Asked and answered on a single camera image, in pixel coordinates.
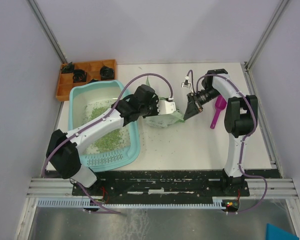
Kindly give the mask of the magenta plastic litter scoop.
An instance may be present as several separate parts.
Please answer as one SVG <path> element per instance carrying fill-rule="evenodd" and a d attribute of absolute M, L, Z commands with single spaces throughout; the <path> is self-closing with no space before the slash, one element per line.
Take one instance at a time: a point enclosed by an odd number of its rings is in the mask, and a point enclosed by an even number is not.
<path fill-rule="evenodd" d="M 219 95 L 214 104 L 215 113 L 214 113 L 212 122 L 210 124 L 211 129 L 214 129 L 216 127 L 220 113 L 226 108 L 226 106 L 227 106 L 226 100 L 221 95 Z"/>

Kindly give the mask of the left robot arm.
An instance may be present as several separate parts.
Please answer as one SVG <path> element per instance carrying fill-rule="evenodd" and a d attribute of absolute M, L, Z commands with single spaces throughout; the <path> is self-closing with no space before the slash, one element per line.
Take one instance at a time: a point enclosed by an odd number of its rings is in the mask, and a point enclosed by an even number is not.
<path fill-rule="evenodd" d="M 106 134 L 120 129 L 139 117 L 158 114 L 159 97 L 148 85 L 140 85 L 133 94 L 120 95 L 116 102 L 96 119 L 68 132 L 55 130 L 48 144 L 46 160 L 62 179 L 80 183 L 89 195 L 96 195 L 101 183 L 96 174 L 82 165 L 80 152 Z"/>

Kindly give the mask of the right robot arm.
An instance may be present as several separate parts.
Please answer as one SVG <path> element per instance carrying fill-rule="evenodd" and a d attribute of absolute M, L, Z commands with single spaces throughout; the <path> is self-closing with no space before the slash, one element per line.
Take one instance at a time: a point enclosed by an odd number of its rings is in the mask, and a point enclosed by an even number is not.
<path fill-rule="evenodd" d="M 258 126 L 258 98 L 245 95 L 230 79 L 225 69 L 209 70 L 198 81 L 203 90 L 187 94 L 186 121 L 203 112 L 203 106 L 221 96 L 226 100 L 224 127 L 229 135 L 227 161 L 219 183 L 221 193 L 232 195 L 245 181 L 244 158 L 250 136 Z"/>

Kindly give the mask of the green cat litter bag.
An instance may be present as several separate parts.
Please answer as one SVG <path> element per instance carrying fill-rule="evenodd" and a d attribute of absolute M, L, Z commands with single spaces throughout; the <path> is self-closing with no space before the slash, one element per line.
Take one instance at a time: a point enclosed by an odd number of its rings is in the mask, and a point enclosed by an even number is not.
<path fill-rule="evenodd" d="M 156 128 L 167 128 L 176 123 L 184 123 L 184 114 L 180 110 L 178 106 L 176 106 L 176 110 L 170 114 L 164 115 L 155 115 L 146 117 L 145 122 L 151 126 Z"/>

